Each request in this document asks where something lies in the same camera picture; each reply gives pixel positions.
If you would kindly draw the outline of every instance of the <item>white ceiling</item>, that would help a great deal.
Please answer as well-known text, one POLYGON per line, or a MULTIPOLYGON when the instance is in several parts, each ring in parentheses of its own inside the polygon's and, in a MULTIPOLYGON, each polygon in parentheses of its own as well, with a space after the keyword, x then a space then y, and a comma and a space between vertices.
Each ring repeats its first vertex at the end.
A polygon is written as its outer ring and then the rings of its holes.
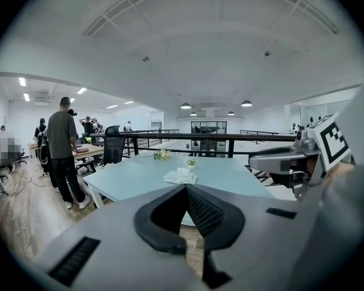
POLYGON ((0 77, 0 85, 10 101, 21 101, 26 103, 23 93, 28 93, 30 103, 41 101, 45 105, 59 106, 62 97, 75 98, 72 108, 82 108, 89 110, 99 110, 115 112, 118 110, 132 109, 137 107, 137 103, 125 104, 126 99, 114 97, 93 90, 86 90, 82 94, 77 94, 80 87, 69 86, 54 82, 40 81, 36 79, 26 79, 26 87, 22 87, 19 78, 0 77), (106 109, 110 105, 117 105, 112 109, 106 109))
POLYGON ((0 75, 177 116, 189 116, 183 102, 244 116, 360 84, 364 48, 332 0, 32 0, 0 48, 0 75))

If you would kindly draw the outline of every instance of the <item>black vent slot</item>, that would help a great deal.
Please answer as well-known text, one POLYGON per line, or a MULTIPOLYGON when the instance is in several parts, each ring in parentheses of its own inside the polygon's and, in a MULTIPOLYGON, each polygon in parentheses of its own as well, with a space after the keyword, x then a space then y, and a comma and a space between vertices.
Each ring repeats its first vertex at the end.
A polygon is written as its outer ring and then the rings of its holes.
POLYGON ((84 237, 49 273, 55 280, 70 286, 101 241, 84 237))
POLYGON ((295 211, 288 211, 288 210, 273 208, 273 207, 268 208, 266 212, 270 213, 271 215, 282 216, 287 219, 294 219, 295 216, 297 215, 297 213, 295 211))

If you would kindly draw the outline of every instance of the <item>white napkin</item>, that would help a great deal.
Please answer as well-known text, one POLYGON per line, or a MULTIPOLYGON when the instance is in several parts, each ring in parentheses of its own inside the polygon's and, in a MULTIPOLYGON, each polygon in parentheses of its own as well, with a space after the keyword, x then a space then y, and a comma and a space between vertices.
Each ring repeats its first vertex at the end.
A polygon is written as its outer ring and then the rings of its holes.
POLYGON ((197 176, 187 168, 178 168, 177 171, 168 172, 163 176, 163 181, 172 184, 190 183, 195 184, 197 176))

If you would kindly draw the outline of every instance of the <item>black railing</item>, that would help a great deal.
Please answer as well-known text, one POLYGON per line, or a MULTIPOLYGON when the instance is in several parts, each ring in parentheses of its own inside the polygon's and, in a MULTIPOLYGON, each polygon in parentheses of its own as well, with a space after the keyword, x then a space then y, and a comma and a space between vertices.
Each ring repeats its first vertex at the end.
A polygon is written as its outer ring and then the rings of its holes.
MULTIPOLYGON (((133 150, 134 154, 139 154, 139 150, 148 150, 148 151, 157 151, 159 149, 151 148, 151 147, 140 147, 138 140, 139 139, 193 139, 193 140, 205 140, 205 141, 229 141, 228 144, 228 151, 207 151, 207 150, 201 150, 201 151, 193 151, 193 150, 175 150, 175 149, 167 149, 171 152, 180 152, 180 153, 203 153, 203 154, 227 154, 228 158, 232 158, 233 155, 245 155, 250 154, 250 152, 235 152, 234 151, 234 145, 235 141, 295 141, 295 136, 290 135, 238 135, 238 134, 209 134, 209 135, 201 135, 201 134, 191 134, 191 133, 152 133, 153 130, 148 131, 149 133, 138 131, 138 132, 124 132, 124 134, 127 137, 127 145, 124 147, 124 149, 127 149, 126 155, 124 154, 124 157, 129 157, 131 150, 133 150)), ((104 134, 91 134, 92 137, 92 143, 98 144, 97 142, 93 142, 93 139, 96 137, 105 137, 104 134)))
MULTIPOLYGON (((271 135, 271 136, 275 136, 275 135, 289 135, 287 133, 261 132, 259 130, 240 130, 240 134, 241 135, 271 135)), ((261 144, 263 142, 264 141, 256 140, 256 144, 261 144)))

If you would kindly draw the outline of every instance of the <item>black mesh chair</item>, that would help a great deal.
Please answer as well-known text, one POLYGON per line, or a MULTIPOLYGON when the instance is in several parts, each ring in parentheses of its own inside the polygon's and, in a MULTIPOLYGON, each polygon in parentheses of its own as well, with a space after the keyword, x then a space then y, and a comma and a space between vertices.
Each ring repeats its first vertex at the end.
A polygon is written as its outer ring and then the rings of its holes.
POLYGON ((104 165, 116 164, 123 158, 126 137, 119 133, 119 125, 109 126, 104 138, 104 165))

